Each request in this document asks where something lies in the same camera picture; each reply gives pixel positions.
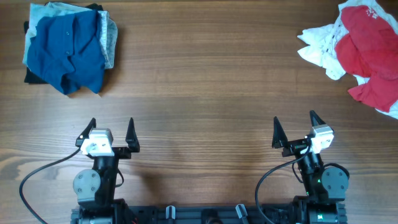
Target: black bracket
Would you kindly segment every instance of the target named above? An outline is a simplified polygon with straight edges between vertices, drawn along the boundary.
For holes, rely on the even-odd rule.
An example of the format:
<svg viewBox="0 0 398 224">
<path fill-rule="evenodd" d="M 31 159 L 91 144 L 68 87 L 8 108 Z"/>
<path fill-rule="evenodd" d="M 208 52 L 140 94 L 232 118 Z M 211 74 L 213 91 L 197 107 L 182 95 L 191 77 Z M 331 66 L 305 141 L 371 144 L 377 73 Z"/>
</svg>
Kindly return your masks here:
<svg viewBox="0 0 398 224">
<path fill-rule="evenodd" d="M 91 121 L 88 123 L 87 127 L 84 131 L 76 138 L 76 147 L 81 147 L 83 141 L 89 138 L 90 131 L 96 127 L 96 120 L 92 118 Z M 120 159 L 131 159 L 132 152 L 139 152 L 140 145 L 138 142 L 136 129 L 134 127 L 134 120 L 130 118 L 129 126 L 127 127 L 126 133 L 126 143 L 127 146 L 124 147 L 112 147 L 112 150 L 115 154 L 119 156 Z"/>
<path fill-rule="evenodd" d="M 311 119 L 311 125 L 313 127 L 326 124 L 316 114 L 316 112 L 314 110 L 310 111 L 310 119 Z M 274 135 L 272 137 L 272 147 L 274 149 L 283 147 L 283 152 L 282 152 L 283 157 L 293 156 L 294 154 L 300 152 L 301 150 L 304 150 L 307 147 L 310 147 L 312 137 L 313 136 L 311 134 L 309 134 L 306 136 L 306 138 L 289 141 L 287 139 L 284 129 L 282 128 L 282 125 L 280 124 L 280 122 L 278 120 L 278 117 L 274 117 Z"/>
</svg>

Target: dark blue cloth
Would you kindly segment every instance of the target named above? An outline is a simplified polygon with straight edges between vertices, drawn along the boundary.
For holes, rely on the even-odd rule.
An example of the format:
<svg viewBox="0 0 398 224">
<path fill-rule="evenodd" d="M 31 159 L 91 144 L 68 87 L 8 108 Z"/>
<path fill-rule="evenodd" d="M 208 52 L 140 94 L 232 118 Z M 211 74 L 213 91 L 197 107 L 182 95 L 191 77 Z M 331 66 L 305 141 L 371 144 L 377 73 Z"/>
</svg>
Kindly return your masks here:
<svg viewBox="0 0 398 224">
<path fill-rule="evenodd" d="M 43 17 L 27 54 L 30 70 L 63 94 L 81 86 L 98 93 L 105 58 L 99 43 L 101 20 L 97 11 Z"/>
</svg>

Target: wood grain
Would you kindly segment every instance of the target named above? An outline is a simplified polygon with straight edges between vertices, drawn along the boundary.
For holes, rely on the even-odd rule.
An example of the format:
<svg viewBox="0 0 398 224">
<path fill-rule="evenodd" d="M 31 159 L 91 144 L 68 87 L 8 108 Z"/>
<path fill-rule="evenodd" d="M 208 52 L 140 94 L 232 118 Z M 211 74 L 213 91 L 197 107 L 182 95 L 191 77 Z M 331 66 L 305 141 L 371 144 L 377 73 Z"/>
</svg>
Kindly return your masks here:
<svg viewBox="0 0 398 224">
<path fill-rule="evenodd" d="M 349 222 L 395 223 L 398 121 L 354 101 L 351 76 L 330 80 L 297 54 L 305 44 L 296 36 L 334 22 L 339 2 L 102 3 L 119 28 L 116 66 L 99 95 L 70 96 L 23 83 L 29 4 L 0 4 L 0 223 L 37 222 L 19 198 L 20 181 L 72 153 L 92 117 L 112 129 L 115 145 L 135 119 L 142 149 L 121 162 L 126 182 L 116 191 L 128 204 L 252 205 L 261 175 L 287 161 L 271 149 L 273 117 L 290 139 L 302 138 L 310 110 L 336 131 L 323 160 L 351 172 Z M 396 1 L 380 3 L 398 14 Z M 77 155 L 43 170 L 26 183 L 27 200 L 48 222 L 68 223 L 73 178 L 91 166 Z M 286 168 L 264 183 L 260 201 L 304 193 Z"/>
</svg>

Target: clothing pile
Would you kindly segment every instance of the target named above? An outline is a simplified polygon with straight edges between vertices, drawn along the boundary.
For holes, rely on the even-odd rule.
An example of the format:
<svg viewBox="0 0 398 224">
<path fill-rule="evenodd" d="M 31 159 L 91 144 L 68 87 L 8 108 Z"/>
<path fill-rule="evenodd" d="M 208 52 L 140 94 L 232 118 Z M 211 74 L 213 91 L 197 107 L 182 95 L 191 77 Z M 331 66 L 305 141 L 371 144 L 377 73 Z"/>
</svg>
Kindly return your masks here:
<svg viewBox="0 0 398 224">
<path fill-rule="evenodd" d="M 334 24 L 303 30 L 309 46 L 305 60 L 338 80 L 353 74 L 358 86 L 348 92 L 357 101 L 398 119 L 398 23 L 375 0 L 348 0 Z"/>
<path fill-rule="evenodd" d="M 30 4 L 24 24 L 26 83 L 49 83 L 67 95 L 88 87 L 98 93 L 113 68 L 118 28 L 102 6 Z"/>
</svg>

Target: black cloth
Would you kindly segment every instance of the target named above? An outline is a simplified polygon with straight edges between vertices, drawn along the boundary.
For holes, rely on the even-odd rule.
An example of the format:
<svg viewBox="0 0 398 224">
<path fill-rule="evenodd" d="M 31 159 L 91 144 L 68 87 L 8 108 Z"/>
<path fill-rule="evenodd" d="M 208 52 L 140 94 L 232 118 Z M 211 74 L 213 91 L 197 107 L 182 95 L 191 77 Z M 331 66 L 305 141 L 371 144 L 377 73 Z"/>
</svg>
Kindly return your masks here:
<svg viewBox="0 0 398 224">
<path fill-rule="evenodd" d="M 98 5 L 96 3 L 93 3 L 93 4 L 90 4 L 90 5 L 86 6 L 86 8 L 92 9 L 92 10 L 97 10 L 97 11 L 103 11 L 104 10 L 102 8 L 102 5 Z M 25 34 L 26 34 L 28 28 L 29 28 L 29 21 L 25 21 L 24 22 Z M 35 75 L 33 72 L 31 72 L 31 70 L 28 67 L 26 67 L 26 76 L 25 76 L 24 83 L 29 83 L 29 84 L 47 84 L 46 81 L 44 81 L 43 79 L 41 79 L 37 75 Z"/>
</svg>

